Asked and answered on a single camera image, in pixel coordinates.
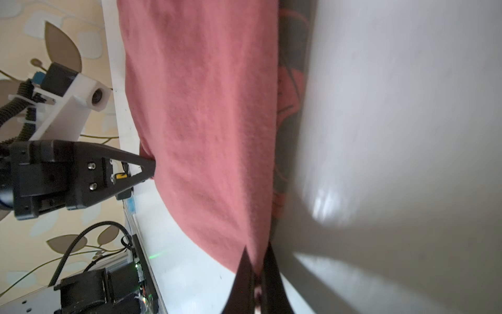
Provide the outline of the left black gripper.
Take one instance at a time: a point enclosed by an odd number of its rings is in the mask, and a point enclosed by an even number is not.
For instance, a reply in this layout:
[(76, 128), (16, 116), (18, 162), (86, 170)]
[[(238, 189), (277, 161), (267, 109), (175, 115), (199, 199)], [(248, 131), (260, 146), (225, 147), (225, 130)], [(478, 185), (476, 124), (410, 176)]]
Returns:
[(94, 192), (95, 205), (154, 176), (154, 170), (143, 168), (113, 183), (111, 159), (141, 167), (155, 167), (156, 162), (114, 147), (100, 147), (100, 156), (94, 156), (93, 148), (91, 143), (61, 140), (1, 146), (1, 213), (26, 220), (76, 209), (79, 192)]

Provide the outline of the red tank top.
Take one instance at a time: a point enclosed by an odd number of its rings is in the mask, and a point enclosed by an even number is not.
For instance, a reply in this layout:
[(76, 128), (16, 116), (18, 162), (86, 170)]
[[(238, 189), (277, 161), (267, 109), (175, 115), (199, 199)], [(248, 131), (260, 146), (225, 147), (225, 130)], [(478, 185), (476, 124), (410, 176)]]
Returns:
[(264, 265), (305, 94), (310, 1), (119, 1), (141, 155), (182, 231), (231, 271)]

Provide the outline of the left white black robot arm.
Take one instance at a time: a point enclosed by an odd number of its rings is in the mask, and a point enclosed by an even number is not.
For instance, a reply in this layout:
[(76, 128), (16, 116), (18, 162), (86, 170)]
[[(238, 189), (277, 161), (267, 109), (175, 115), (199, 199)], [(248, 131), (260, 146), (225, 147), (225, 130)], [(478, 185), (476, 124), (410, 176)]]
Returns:
[(110, 95), (111, 89), (82, 74), (64, 95), (21, 82), (1, 108), (1, 123), (22, 111), (45, 114), (24, 119), (30, 136), (1, 145), (1, 210), (27, 220), (61, 208), (85, 209), (154, 176), (154, 160), (79, 141), (90, 113), (104, 110)]

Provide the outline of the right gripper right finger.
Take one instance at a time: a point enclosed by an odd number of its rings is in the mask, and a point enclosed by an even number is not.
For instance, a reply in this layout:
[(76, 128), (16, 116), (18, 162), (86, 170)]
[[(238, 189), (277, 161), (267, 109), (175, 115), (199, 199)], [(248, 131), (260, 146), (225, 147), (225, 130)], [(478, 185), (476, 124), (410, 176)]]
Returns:
[(261, 312), (267, 314), (294, 314), (286, 295), (273, 247), (269, 243), (261, 273)]

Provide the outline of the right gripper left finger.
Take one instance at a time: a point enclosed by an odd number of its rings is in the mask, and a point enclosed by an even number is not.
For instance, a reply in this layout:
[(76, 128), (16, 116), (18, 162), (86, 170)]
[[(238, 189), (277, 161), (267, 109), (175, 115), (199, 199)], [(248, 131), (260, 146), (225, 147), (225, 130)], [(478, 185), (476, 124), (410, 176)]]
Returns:
[(244, 248), (239, 267), (222, 314), (253, 314), (255, 312), (255, 273), (247, 248)]

